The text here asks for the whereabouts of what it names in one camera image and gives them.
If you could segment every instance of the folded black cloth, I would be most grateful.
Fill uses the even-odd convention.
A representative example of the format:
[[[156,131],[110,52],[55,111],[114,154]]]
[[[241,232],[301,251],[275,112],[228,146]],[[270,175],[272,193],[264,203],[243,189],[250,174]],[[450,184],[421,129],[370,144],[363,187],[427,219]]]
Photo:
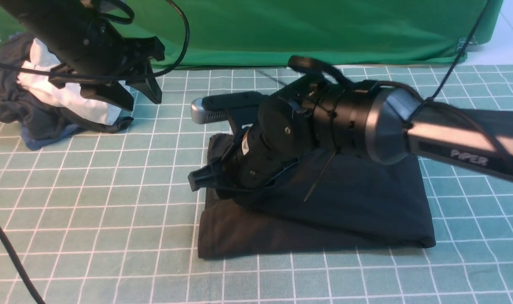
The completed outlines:
[[[30,60],[34,38],[31,33],[21,33],[7,40],[0,50],[0,62],[21,67],[24,61]],[[113,125],[101,125],[83,119],[67,108],[45,104],[17,84],[18,73],[0,69],[0,122],[20,122],[32,139],[60,138],[71,124],[90,131],[116,133],[133,122],[132,117],[120,117]]]
[[[232,138],[212,136],[208,160],[222,155]],[[415,156],[392,166],[335,156],[304,202],[329,158],[322,150],[307,154],[273,187],[233,200],[220,200],[208,189],[199,257],[435,246]]]

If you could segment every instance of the green cutting mat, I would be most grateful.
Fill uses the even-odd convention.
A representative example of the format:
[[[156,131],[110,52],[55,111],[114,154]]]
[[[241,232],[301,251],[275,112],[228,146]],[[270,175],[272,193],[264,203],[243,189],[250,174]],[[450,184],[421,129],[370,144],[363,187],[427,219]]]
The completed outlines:
[[[348,68],[432,93],[445,69]],[[289,83],[284,69],[266,73]],[[176,71],[163,104],[133,92],[125,133],[84,133],[29,152],[0,123],[0,223],[49,304],[513,304],[513,184],[420,159],[437,246],[428,250],[196,257],[203,192],[187,173],[211,135],[195,98],[278,84],[255,71]],[[513,65],[461,66],[441,100],[513,110]],[[32,303],[0,246],[0,304]]]

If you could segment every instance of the green backdrop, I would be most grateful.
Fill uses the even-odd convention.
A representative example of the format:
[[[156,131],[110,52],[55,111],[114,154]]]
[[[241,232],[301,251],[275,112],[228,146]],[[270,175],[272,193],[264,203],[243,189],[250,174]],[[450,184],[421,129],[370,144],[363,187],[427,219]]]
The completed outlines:
[[[486,0],[176,0],[191,26],[185,66],[285,65],[292,54],[332,64],[450,63]],[[162,0],[127,0],[126,37],[158,36],[172,63],[183,24]],[[502,0],[491,0],[476,40],[490,40]],[[0,9],[3,40],[23,31]]]

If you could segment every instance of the white fabric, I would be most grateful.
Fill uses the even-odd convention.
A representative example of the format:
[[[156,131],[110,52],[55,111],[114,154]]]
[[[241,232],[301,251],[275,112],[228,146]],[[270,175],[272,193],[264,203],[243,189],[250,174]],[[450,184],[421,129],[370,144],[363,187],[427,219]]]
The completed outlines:
[[[23,68],[50,71],[60,64],[57,57],[48,52],[48,48],[38,39],[33,41],[29,57],[30,62],[25,61]],[[67,108],[94,123],[113,125],[121,113],[121,108],[117,106],[80,96],[80,85],[77,83],[67,83],[65,88],[58,89],[48,81],[47,76],[29,73],[20,73],[18,83],[40,101],[58,108]],[[120,83],[128,89],[123,81]]]

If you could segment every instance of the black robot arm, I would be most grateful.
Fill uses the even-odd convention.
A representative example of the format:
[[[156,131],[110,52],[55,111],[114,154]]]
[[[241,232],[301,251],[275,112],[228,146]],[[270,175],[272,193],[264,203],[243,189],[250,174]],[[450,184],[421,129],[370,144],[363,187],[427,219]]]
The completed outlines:
[[[136,76],[153,73],[150,59],[164,60],[164,45],[157,37],[123,38],[110,21],[127,24],[134,17],[121,0],[129,18],[104,14],[105,0],[0,0],[0,6],[55,54],[61,64],[52,72],[65,75]],[[84,98],[101,100],[132,111],[132,95],[117,81],[50,77],[50,83],[63,88],[66,83],[81,86]],[[156,79],[126,81],[152,102],[161,102],[162,91]]]
[[[315,149],[382,164],[415,154],[513,182],[513,166],[484,136],[491,133],[513,161],[513,111],[463,110],[484,125],[483,134],[450,115],[447,104],[421,108],[423,100],[405,85],[354,83],[310,58],[293,56],[289,65],[307,74],[270,96],[246,92],[193,102],[194,122],[228,120],[235,136],[221,158],[190,173],[193,191],[213,188],[221,198],[256,192]]]

